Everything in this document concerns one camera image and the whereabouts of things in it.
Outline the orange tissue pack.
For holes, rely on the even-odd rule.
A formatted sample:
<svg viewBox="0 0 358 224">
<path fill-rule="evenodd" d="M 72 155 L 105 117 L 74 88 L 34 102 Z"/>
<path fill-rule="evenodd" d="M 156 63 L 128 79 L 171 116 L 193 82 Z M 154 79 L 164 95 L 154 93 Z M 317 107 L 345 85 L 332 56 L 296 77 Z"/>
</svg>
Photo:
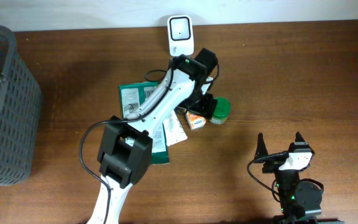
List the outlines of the orange tissue pack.
<svg viewBox="0 0 358 224">
<path fill-rule="evenodd" d="M 185 118 L 191 130 L 202 128 L 206 124 L 206 118 L 190 112 L 186 112 Z"/>
</svg>

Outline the green lid jar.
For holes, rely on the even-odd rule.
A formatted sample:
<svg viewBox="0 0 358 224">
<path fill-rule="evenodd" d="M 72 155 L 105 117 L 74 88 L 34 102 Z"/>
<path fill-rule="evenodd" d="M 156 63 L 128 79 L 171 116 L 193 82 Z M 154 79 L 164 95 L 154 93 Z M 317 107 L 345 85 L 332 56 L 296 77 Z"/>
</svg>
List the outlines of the green lid jar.
<svg viewBox="0 0 358 224">
<path fill-rule="evenodd" d="M 223 124 L 226 122 L 229 113 L 231 111 L 230 102 L 223 97 L 217 97 L 217 105 L 215 111 L 210 119 L 210 122 L 213 124 Z"/>
</svg>

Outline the white cream tube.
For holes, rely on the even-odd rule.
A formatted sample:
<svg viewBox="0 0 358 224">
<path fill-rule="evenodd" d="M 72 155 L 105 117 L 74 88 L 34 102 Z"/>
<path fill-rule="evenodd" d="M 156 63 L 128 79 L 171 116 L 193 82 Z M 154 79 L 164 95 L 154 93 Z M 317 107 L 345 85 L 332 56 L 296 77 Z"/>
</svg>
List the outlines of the white cream tube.
<svg viewBox="0 0 358 224">
<path fill-rule="evenodd" d="M 172 146 L 188 139 L 188 136 L 186 135 L 174 111 L 172 111 L 163 121 L 163 128 L 165 131 L 167 146 Z"/>
</svg>

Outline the green wipes packet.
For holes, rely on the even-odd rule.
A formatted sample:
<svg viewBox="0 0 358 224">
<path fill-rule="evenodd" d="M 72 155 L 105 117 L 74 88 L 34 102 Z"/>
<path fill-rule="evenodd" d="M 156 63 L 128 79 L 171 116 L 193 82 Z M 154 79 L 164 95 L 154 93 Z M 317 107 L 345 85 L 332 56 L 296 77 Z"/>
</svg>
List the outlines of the green wipes packet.
<svg viewBox="0 0 358 224">
<path fill-rule="evenodd" d="M 142 82 L 128 85 L 120 85 L 120 99 L 123 117 L 136 110 L 156 89 L 156 82 Z M 152 145 L 152 165 L 169 163 L 168 147 L 166 136 L 161 124 L 154 129 Z"/>
</svg>

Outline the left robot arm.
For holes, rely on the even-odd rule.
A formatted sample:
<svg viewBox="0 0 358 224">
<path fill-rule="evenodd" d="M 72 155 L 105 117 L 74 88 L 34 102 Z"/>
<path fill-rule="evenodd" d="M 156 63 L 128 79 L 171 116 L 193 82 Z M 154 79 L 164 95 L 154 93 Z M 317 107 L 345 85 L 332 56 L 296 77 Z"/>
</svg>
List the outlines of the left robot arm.
<svg viewBox="0 0 358 224">
<path fill-rule="evenodd" d="M 93 129 L 104 126 L 97 155 L 99 172 L 84 168 L 101 183 L 89 223 L 118 223 L 127 194 L 152 162 L 154 132 L 175 109 L 212 118 L 217 101 L 208 92 L 213 85 L 208 77 L 218 69 L 216 54 L 206 48 L 195 58 L 173 57 L 160 84 L 137 109 L 123 119 L 112 116 L 86 130 L 82 144 Z"/>
</svg>

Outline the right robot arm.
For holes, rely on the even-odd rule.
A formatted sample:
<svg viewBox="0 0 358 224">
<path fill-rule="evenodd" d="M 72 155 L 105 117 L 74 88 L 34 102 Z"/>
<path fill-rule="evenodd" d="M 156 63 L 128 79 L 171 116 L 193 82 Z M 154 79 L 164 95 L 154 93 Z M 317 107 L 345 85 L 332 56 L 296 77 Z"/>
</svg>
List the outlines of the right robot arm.
<svg viewBox="0 0 358 224">
<path fill-rule="evenodd" d="M 273 223 L 317 223 L 321 214 L 324 185 L 313 179 L 301 179 L 300 172 L 310 166 L 314 150 L 300 133 L 288 150 L 269 154 L 262 133 L 258 134 L 254 160 L 250 164 L 262 164 L 264 174 L 273 174 L 275 179 L 269 187 L 273 198 L 279 202 L 281 215 L 273 217 Z"/>
</svg>

